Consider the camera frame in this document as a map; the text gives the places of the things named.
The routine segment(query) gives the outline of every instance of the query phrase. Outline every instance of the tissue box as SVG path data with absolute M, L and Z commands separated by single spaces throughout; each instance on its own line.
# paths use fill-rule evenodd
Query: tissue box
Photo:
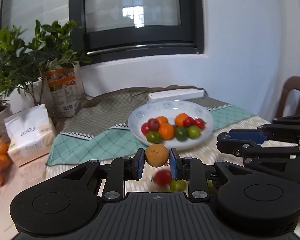
M 18 167 L 50 152 L 53 140 L 56 137 L 54 126 L 50 123 L 39 127 L 39 130 L 41 137 L 36 141 L 18 145 L 16 139 L 11 140 L 8 155 Z
M 5 123 L 11 140 L 8 155 L 17 166 L 50 152 L 56 133 L 44 105 L 11 116 Z

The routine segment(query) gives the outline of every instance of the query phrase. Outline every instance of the white power strip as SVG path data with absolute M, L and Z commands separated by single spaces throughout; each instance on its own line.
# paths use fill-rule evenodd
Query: white power strip
M 204 97 L 204 90 L 199 89 L 175 89 L 168 91 L 161 91 L 148 94 L 149 102 L 160 100 L 188 100 L 193 98 Z

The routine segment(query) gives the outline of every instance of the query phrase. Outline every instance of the white plant pot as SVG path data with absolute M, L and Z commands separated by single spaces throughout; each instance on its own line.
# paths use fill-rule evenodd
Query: white plant pot
M 0 112 L 0 123 L 4 125 L 4 119 L 12 115 L 11 105 L 7 104 L 7 107 Z

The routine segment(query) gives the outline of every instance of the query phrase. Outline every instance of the bowl of fruit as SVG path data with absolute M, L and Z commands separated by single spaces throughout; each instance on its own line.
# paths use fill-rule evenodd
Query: bowl of fruit
M 128 126 L 143 144 L 161 143 L 168 149 L 186 150 L 211 136 L 214 123 L 210 112 L 198 104 L 167 100 L 147 103 L 129 116 Z

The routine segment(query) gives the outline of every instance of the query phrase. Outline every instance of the wooden chair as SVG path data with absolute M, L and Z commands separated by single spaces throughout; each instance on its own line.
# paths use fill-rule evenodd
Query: wooden chair
M 300 91 L 300 77 L 299 76 L 290 77 L 285 82 L 275 117 L 282 117 L 288 94 L 291 90 L 294 90 L 294 89 Z M 300 101 L 299 101 L 299 105 L 297 107 L 295 114 L 300 114 Z

